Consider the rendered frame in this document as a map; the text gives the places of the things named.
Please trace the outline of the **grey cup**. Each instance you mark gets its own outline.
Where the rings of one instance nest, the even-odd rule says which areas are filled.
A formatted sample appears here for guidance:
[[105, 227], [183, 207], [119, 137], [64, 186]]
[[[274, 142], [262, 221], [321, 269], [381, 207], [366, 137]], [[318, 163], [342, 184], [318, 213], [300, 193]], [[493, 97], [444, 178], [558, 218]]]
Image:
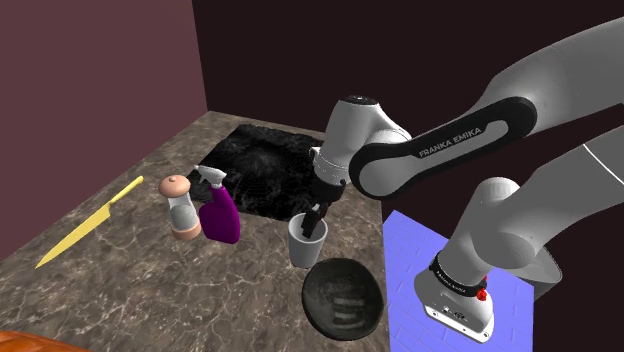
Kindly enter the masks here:
[[321, 219], [312, 231], [312, 235], [307, 238], [303, 235], [301, 227], [304, 216], [304, 213], [297, 214], [288, 223], [288, 252], [293, 266], [310, 268], [317, 262], [328, 227], [325, 220]]

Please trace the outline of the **blue brick-patterned robot stand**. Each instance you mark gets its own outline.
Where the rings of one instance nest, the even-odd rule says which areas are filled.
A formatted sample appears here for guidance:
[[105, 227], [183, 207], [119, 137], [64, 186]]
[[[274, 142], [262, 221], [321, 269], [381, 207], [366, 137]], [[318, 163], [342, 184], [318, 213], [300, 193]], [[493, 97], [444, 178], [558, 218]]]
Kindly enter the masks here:
[[493, 269], [488, 297], [494, 303], [493, 337], [480, 344], [430, 318], [414, 291], [447, 239], [394, 211], [383, 224], [391, 352], [533, 352], [533, 286]]

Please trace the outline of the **yellow knife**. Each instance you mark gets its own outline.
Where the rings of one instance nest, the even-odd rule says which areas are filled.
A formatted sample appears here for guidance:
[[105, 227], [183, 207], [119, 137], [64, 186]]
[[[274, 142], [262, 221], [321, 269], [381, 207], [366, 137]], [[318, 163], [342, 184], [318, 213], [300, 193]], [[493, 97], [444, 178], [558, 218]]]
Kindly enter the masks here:
[[89, 234], [92, 230], [97, 228], [101, 223], [110, 218], [110, 209], [113, 204], [131, 192], [136, 186], [144, 182], [143, 176], [136, 177], [132, 182], [126, 185], [121, 191], [107, 201], [96, 212], [90, 215], [85, 221], [73, 229], [62, 240], [60, 240], [54, 247], [52, 247], [37, 263], [36, 269], [47, 264], [49, 261], [56, 258], [58, 255], [66, 251], [73, 246], [84, 236]]

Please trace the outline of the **black bowl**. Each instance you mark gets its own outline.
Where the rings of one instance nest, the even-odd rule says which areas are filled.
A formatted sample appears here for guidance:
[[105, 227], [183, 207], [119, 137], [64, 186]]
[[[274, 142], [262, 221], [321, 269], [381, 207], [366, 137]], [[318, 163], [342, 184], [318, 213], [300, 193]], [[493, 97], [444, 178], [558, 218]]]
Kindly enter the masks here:
[[328, 258], [307, 273], [301, 302], [310, 324], [336, 341], [354, 341], [379, 325], [385, 302], [378, 281], [359, 261]]

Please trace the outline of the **purple spray bottle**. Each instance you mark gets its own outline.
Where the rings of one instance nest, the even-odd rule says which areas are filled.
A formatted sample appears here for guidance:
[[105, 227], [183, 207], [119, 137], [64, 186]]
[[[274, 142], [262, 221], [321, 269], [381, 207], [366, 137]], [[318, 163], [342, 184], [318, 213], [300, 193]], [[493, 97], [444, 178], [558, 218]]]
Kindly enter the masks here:
[[202, 230], [208, 239], [226, 244], [236, 244], [240, 240], [240, 217], [236, 205], [230, 197], [223, 179], [227, 176], [220, 169], [195, 165], [200, 174], [200, 182], [210, 184], [212, 200], [199, 209]]

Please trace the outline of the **orange wooden furniture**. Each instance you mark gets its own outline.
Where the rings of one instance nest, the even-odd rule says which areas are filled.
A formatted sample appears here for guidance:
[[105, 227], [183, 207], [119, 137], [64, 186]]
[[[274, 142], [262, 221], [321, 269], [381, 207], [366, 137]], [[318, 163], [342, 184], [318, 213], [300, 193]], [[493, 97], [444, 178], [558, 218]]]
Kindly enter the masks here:
[[54, 339], [0, 330], [0, 352], [92, 352]]

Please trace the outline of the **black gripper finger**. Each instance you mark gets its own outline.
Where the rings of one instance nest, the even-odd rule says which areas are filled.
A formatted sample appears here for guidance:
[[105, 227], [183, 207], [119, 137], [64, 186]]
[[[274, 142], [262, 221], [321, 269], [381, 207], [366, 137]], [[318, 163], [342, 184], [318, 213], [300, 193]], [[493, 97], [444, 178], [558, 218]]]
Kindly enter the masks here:
[[314, 205], [305, 213], [301, 223], [302, 235], [309, 239], [317, 224], [326, 216], [329, 204], [327, 202]]

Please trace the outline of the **tan pepper mill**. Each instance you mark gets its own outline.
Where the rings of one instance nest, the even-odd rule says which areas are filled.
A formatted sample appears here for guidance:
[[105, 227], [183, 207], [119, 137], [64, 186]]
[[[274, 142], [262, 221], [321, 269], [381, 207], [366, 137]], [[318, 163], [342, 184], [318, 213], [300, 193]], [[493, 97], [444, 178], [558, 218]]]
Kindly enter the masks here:
[[170, 175], [159, 184], [159, 192], [167, 199], [170, 228], [178, 240], [192, 240], [201, 232], [196, 209], [190, 198], [190, 181], [182, 175]]

